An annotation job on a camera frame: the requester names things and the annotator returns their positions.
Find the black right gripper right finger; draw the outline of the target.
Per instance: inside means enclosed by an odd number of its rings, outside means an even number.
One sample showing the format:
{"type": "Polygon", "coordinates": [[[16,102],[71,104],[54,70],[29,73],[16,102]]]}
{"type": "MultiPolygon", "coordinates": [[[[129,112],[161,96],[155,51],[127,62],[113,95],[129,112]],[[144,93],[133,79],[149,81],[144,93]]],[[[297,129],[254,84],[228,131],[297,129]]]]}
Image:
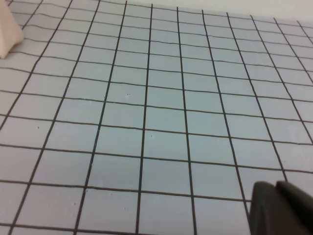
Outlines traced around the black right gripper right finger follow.
{"type": "Polygon", "coordinates": [[[313,197],[294,184],[286,181],[278,181],[276,188],[289,203],[293,214],[313,234],[313,197]]]}

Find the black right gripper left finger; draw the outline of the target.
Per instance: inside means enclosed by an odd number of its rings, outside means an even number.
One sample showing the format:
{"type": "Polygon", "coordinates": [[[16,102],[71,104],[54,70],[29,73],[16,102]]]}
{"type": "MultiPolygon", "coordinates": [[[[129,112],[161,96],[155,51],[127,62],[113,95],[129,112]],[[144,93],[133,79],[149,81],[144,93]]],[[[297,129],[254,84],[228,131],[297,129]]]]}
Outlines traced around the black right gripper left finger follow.
{"type": "Polygon", "coordinates": [[[279,210],[283,208],[282,197],[274,185],[256,182],[253,186],[249,214],[249,228],[252,235],[278,235],[279,210]]]}

